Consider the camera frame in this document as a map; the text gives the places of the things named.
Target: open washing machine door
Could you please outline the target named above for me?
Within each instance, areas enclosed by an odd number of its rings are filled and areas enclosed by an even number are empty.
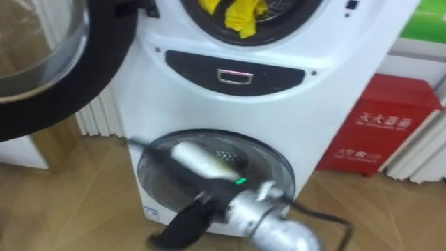
[[[110,82],[150,0],[2,0],[0,142],[74,114]]]

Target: label sticker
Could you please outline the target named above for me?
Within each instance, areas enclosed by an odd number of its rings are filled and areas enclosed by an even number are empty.
[[[156,209],[144,206],[144,215],[151,220],[160,221],[160,213]]]

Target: door handle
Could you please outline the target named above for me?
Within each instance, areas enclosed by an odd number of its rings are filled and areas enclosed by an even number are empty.
[[[224,75],[246,77],[246,81],[241,82],[241,81],[236,81],[236,80],[225,79]],[[243,73],[243,72],[238,72],[235,70],[217,69],[218,81],[220,81],[221,83],[225,83],[225,84],[248,85],[248,84],[251,84],[253,76],[254,76],[253,73]]]

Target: black handle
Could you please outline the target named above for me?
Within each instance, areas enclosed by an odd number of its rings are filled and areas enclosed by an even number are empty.
[[[178,213],[161,234],[150,235],[146,245],[160,250],[185,249],[206,233],[216,215],[213,201],[202,204],[197,199]]]

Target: yellow cloth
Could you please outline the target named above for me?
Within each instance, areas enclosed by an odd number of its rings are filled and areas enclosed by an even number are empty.
[[[200,6],[213,15],[220,0],[198,0]],[[256,33],[256,16],[268,11],[265,0],[235,0],[226,11],[224,24],[227,28],[238,31],[241,38],[248,38]]]
[[[209,14],[214,15],[215,9],[220,0],[198,0],[200,6]]]

